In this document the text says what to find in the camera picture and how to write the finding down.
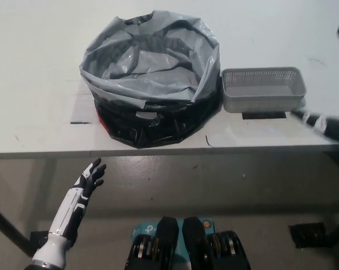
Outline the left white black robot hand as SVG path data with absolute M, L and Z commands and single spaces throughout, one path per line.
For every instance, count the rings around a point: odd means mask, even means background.
M 106 164 L 98 158 L 81 173 L 63 199 L 49 229 L 49 233 L 61 236 L 74 244 L 78 228 L 85 215 L 93 191 L 104 183 Z

